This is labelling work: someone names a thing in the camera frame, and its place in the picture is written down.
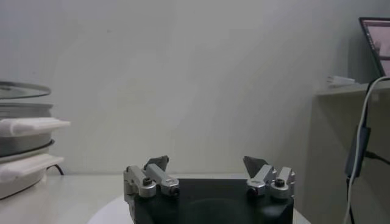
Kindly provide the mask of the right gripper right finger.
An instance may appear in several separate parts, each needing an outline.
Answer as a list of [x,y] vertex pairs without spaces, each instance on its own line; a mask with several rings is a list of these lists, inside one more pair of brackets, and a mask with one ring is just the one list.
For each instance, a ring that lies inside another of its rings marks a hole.
[[269,193],[276,200],[294,198],[296,174],[292,168],[282,167],[277,172],[265,160],[251,156],[245,156],[243,163],[249,174],[246,184],[250,197],[262,197]]

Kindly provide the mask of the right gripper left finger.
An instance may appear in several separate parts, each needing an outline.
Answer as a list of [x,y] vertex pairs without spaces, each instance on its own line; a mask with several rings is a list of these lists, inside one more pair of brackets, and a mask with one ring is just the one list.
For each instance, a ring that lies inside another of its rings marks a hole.
[[131,165],[123,172],[126,203],[178,203],[180,182],[166,173],[168,156],[151,158],[143,166]]

